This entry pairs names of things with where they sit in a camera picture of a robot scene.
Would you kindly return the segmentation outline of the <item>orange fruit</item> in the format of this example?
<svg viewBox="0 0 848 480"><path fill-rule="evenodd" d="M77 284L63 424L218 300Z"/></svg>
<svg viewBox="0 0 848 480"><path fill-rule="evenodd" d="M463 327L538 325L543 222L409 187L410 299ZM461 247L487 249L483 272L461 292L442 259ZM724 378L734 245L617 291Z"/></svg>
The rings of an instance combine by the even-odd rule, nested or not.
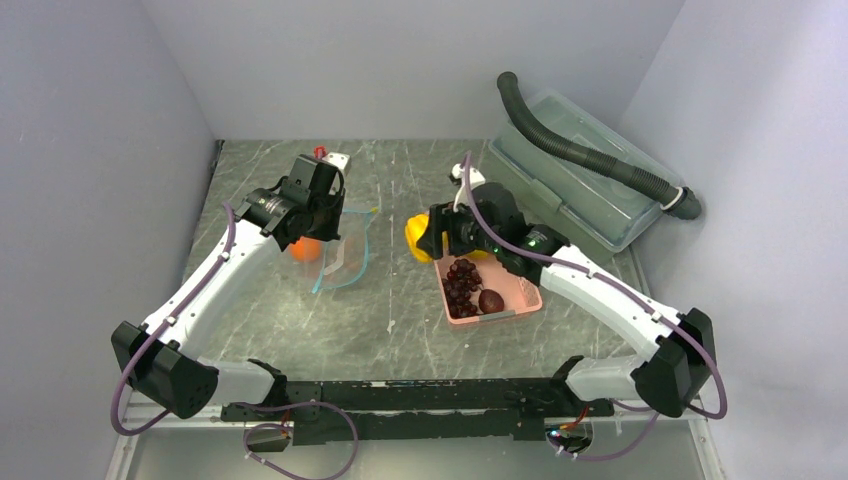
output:
<svg viewBox="0 0 848 480"><path fill-rule="evenodd" d="M323 243L319 240L302 237L287 248L289 255L296 262L313 263L323 255Z"/></svg>

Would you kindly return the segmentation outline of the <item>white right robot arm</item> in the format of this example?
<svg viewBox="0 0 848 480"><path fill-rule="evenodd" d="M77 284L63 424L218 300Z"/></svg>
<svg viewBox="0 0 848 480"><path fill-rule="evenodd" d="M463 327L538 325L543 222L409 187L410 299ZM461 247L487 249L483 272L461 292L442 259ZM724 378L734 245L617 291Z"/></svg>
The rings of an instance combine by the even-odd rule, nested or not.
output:
<svg viewBox="0 0 848 480"><path fill-rule="evenodd" d="M627 342L630 357L569 361L550 391L560 413L574 415L594 400L639 400L667 417L687 410L716 420L726 416L710 317L649 298L552 228L527 222L502 185L461 188L453 201L409 218L404 236L421 262L482 252L511 275L571 301Z"/></svg>

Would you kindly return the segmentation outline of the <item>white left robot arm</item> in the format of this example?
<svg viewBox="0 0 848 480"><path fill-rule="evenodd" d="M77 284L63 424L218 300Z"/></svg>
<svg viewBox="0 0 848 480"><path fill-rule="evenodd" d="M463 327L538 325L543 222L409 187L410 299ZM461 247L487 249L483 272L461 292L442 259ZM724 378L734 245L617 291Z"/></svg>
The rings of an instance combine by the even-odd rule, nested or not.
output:
<svg viewBox="0 0 848 480"><path fill-rule="evenodd" d="M226 230L207 258L161 307L138 325L122 322L111 343L122 371L112 403L125 387L180 419L210 403L247 403L264 420L287 406L286 376L269 364L204 359L206 346L239 291L258 270L301 239L339 239L347 154L299 155L274 187L257 188L226 205Z"/></svg>

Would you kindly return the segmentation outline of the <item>clear zip top bag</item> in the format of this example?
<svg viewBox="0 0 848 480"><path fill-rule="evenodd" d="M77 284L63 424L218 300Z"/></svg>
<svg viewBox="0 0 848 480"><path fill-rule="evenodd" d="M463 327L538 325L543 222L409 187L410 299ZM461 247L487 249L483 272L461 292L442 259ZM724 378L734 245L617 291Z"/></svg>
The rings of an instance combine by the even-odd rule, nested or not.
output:
<svg viewBox="0 0 848 480"><path fill-rule="evenodd" d="M312 294L354 284L366 272L370 258L368 229L379 212L379 207L345 207L339 225L340 238L321 241L323 255L313 263L294 261L286 249L277 261L283 276L292 280L297 290Z"/></svg>

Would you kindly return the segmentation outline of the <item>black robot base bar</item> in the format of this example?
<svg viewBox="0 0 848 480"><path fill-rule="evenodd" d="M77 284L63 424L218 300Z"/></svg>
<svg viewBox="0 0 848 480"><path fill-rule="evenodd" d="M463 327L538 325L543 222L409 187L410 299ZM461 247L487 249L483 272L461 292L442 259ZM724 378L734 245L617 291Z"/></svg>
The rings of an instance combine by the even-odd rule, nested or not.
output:
<svg viewBox="0 0 848 480"><path fill-rule="evenodd" d="M293 405L286 416L282 405ZM548 378L290 381L259 410L227 404L224 422L287 418L297 446L349 440L509 437L541 440L558 420L606 418L608 400L584 402Z"/></svg>

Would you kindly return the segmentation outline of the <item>yellow mango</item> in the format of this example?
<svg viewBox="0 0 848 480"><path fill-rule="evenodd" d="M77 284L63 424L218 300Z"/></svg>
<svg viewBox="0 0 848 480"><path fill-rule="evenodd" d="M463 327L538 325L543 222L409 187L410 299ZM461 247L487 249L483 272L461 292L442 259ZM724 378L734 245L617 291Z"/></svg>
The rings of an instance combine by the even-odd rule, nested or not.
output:
<svg viewBox="0 0 848 480"><path fill-rule="evenodd" d="M485 261L489 257L490 254L483 250L474 250L463 256L464 259L470 262Z"/></svg>

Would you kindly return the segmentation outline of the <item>yellow bell pepper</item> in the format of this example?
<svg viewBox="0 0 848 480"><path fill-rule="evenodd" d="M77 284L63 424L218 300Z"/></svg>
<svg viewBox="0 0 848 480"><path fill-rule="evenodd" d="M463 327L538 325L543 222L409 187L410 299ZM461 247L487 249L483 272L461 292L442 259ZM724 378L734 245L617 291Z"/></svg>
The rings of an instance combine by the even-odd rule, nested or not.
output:
<svg viewBox="0 0 848 480"><path fill-rule="evenodd" d="M404 236L410 253L417 261L421 263L433 261L429 215L427 213L410 217L404 228Z"/></svg>

